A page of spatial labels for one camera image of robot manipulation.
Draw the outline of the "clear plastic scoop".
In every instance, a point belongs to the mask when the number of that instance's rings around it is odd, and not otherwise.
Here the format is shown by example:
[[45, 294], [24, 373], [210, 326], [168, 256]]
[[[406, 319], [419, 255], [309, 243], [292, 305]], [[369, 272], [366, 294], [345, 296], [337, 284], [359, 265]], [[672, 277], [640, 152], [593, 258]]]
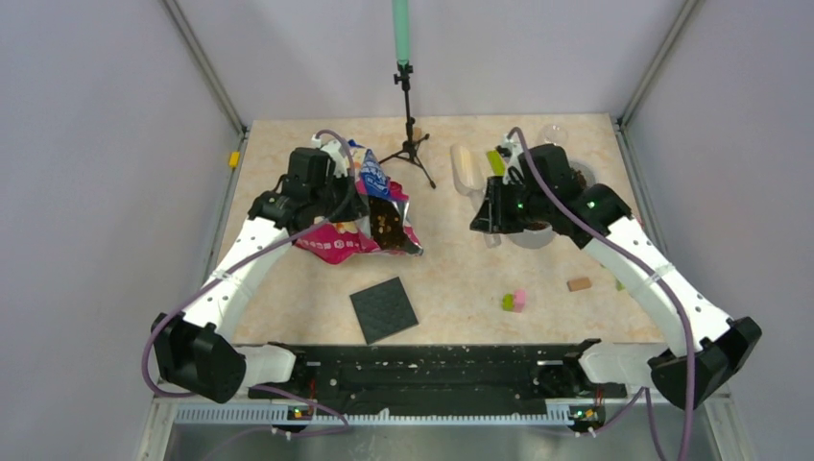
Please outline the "clear plastic scoop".
[[484, 202], [487, 188], [487, 177], [482, 169], [482, 161], [461, 144], [452, 144], [449, 154], [455, 190], [468, 199], [473, 213], [476, 214]]

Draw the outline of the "colourful pet food bag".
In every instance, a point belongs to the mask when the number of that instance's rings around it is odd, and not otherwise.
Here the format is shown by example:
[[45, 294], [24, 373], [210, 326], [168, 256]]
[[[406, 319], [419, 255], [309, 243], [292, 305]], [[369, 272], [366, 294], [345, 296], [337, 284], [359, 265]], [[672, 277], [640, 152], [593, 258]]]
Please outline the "colourful pet food bag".
[[423, 254], [408, 218], [410, 198], [399, 182], [384, 173], [373, 150], [348, 142], [353, 154], [357, 194], [363, 215], [354, 221], [330, 223], [296, 243], [328, 264], [340, 264], [353, 255]]

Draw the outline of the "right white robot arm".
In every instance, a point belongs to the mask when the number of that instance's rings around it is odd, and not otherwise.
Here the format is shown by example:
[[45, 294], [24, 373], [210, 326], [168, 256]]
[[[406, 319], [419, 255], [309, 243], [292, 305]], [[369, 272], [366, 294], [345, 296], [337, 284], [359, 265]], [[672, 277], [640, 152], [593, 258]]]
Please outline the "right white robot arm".
[[587, 396], [601, 383], [627, 384], [695, 409], [742, 369], [762, 336], [760, 326], [750, 317], [733, 318], [702, 295], [613, 189], [591, 182], [558, 145], [525, 153], [506, 141], [496, 152], [505, 167], [499, 175], [486, 176], [478, 165], [454, 168], [480, 201], [470, 229], [520, 235], [546, 225], [610, 271], [665, 341], [588, 346], [563, 369], [570, 393]]

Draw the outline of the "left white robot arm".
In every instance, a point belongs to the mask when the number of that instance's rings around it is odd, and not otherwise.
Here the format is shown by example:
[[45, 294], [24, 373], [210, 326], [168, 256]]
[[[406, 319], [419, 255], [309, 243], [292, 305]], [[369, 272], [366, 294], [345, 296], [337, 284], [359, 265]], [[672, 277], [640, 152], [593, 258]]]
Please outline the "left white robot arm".
[[322, 130], [310, 146], [291, 152], [287, 171], [253, 200], [203, 286], [154, 320], [142, 359], [156, 360], [160, 381], [178, 388], [173, 397], [231, 400], [250, 367], [231, 338], [260, 283], [298, 240], [363, 216], [351, 147], [337, 133], [324, 141], [327, 134]]

